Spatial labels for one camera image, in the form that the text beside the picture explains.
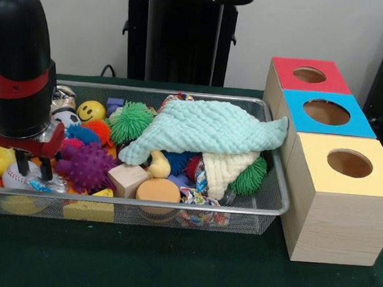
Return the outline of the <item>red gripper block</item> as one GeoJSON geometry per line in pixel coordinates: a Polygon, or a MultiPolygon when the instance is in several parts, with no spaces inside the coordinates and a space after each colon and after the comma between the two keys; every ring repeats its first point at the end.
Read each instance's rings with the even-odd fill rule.
{"type": "Polygon", "coordinates": [[[28,161],[30,154],[40,157],[40,173],[42,180],[53,179],[50,158],[54,157],[62,147],[65,138],[63,123],[53,121],[42,133],[30,138],[9,138],[0,135],[0,147],[16,150],[16,163],[21,175],[27,176],[30,171],[28,161]]]}

